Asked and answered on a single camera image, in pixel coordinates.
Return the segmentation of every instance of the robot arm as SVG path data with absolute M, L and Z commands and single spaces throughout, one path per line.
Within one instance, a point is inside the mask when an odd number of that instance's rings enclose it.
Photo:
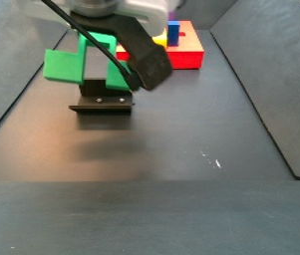
M 174 9 L 176 0 L 17 0 L 19 6 L 31 16 L 47 15 L 49 7 L 72 28 L 104 52 L 118 67 L 128 87 L 151 90 L 171 73 L 171 65 L 164 48 L 156 45 L 150 36 L 160 34 L 167 20 L 168 8 Z M 91 37 L 88 31 L 113 35 L 130 54 L 127 66 L 118 60 Z
M 31 17 L 61 22 L 59 16 L 40 0 L 15 0 L 21 11 Z M 52 0 L 65 13 L 69 11 L 85 17 L 103 17 L 112 13 L 135 17 L 150 36 L 162 33 L 167 13 L 179 0 Z

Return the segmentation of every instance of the red block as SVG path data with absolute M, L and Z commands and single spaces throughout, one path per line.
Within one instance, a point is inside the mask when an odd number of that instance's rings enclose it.
M 178 46 L 166 48 L 167 57 L 174 69 L 199 69 L 203 49 L 190 21 L 179 21 Z M 126 60 L 128 53 L 122 46 L 116 47 L 116 58 Z

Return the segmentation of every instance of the blue block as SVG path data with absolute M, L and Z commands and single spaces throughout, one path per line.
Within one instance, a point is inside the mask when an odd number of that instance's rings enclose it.
M 179 31 L 179 22 L 178 21 L 167 21 L 167 45 L 176 46 L 178 45 L 178 31 Z

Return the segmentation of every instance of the green block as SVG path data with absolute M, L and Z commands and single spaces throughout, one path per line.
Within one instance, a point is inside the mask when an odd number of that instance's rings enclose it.
M 123 67 L 128 70 L 127 63 L 120 61 Z M 105 88 L 118 91 L 128 91 L 130 87 L 123 79 L 123 76 L 119 72 L 119 69 L 113 65 L 113 63 L 108 62 L 108 73 L 105 79 Z
M 52 81 L 81 84 L 84 61 L 76 53 L 45 51 L 44 78 Z
M 89 33 L 112 55 L 116 54 L 116 39 L 113 36 Z M 53 50 L 45 51 L 44 78 L 52 81 L 81 85 L 84 82 L 84 65 L 87 46 L 95 47 L 83 35 L 79 35 L 77 53 L 67 53 Z M 105 88 L 128 91 L 128 85 L 123 79 L 119 69 L 111 61 L 107 66 Z

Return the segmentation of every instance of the white robot part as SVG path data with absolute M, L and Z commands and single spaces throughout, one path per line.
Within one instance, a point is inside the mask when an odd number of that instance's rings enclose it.
M 49 10 L 40 0 L 13 0 L 25 15 L 65 22 Z M 167 13 L 172 11 L 179 0 L 52 0 L 67 12 L 75 11 L 87 17 L 101 17 L 112 13 L 135 17 L 150 36 L 162 33 Z

